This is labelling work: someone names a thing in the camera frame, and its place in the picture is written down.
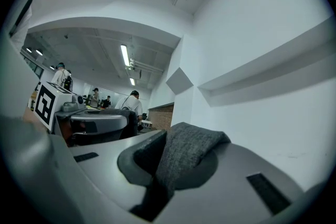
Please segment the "person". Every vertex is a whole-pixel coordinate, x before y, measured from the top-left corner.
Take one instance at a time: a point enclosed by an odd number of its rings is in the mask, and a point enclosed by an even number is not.
[[[55,73],[51,82],[64,87],[64,82],[68,76],[70,76],[70,73],[65,69],[64,63],[60,62],[57,66],[57,72]]]
[[[127,109],[137,114],[138,121],[142,120],[142,104],[139,101],[139,93],[132,91],[130,96],[124,97],[115,105],[116,109]]]
[[[93,91],[95,93],[92,96],[90,106],[93,107],[93,108],[96,108],[98,106],[98,102],[99,102],[99,90],[98,90],[98,88],[95,88]]]
[[[111,104],[110,98],[111,98],[111,97],[108,95],[108,96],[107,96],[107,99],[105,99],[105,100],[103,101],[103,108],[104,108],[104,109],[105,109],[105,108],[108,108],[109,105]]]
[[[69,72],[70,75],[65,79],[64,89],[72,92],[73,81],[72,81],[72,78],[71,78],[71,70],[68,70],[68,72]]]

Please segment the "desk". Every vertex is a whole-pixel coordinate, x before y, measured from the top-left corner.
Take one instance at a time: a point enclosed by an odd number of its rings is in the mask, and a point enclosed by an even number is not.
[[[141,125],[143,125],[145,127],[151,127],[152,126],[152,122],[151,121],[142,120],[141,121]]]

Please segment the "ceiling light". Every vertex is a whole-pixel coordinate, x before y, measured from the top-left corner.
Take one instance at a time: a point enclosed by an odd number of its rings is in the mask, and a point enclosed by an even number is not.
[[[128,60],[127,47],[125,45],[121,45],[121,52],[122,52],[122,56],[124,58],[125,65],[127,67],[129,67],[130,66],[130,62]]]
[[[43,55],[43,53],[42,53],[42,50],[41,50],[41,49],[36,49],[36,52],[37,52],[38,54],[40,54],[40,55]]]

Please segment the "gray fabric cover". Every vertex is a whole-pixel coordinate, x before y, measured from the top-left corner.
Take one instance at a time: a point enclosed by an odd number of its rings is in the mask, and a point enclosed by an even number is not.
[[[202,160],[218,143],[230,143],[224,132],[211,131],[185,122],[171,127],[166,137],[155,179],[167,191],[167,198],[174,195],[175,181]]]

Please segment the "laboratory room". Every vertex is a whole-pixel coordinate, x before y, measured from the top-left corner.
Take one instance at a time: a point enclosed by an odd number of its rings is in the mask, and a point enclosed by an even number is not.
[[[0,152],[15,199],[5,212],[328,222],[332,1],[6,1]]]

